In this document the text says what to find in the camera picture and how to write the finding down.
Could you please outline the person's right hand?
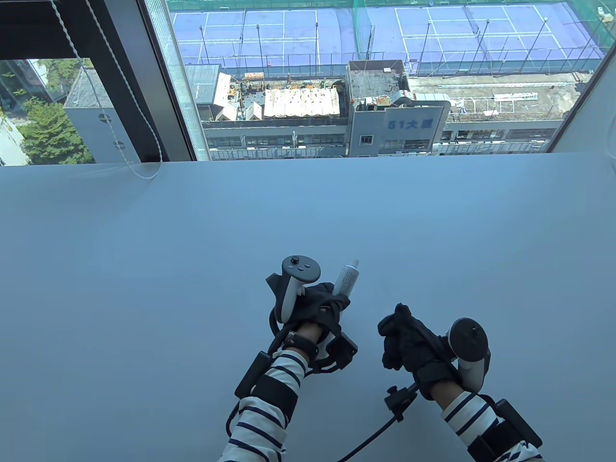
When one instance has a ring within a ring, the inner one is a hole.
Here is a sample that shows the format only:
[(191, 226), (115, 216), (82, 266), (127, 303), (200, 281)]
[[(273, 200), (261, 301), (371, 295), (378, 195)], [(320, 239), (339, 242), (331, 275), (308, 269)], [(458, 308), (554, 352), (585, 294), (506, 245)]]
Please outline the person's right hand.
[(444, 339), (416, 319), (409, 306), (398, 303), (394, 313), (379, 322), (378, 333), (384, 339), (383, 366), (410, 372), (424, 398), (444, 409), (464, 392)]

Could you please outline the person's left hand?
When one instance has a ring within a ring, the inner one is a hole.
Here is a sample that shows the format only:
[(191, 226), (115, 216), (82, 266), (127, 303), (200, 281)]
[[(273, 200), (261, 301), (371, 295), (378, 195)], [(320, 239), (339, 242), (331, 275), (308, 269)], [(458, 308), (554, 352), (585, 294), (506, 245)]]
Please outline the person's left hand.
[(305, 287), (284, 325), (290, 325), (292, 330), (316, 345), (323, 343), (330, 333), (339, 334), (342, 331), (341, 314), (351, 301), (347, 295), (333, 294), (333, 289), (332, 283)]

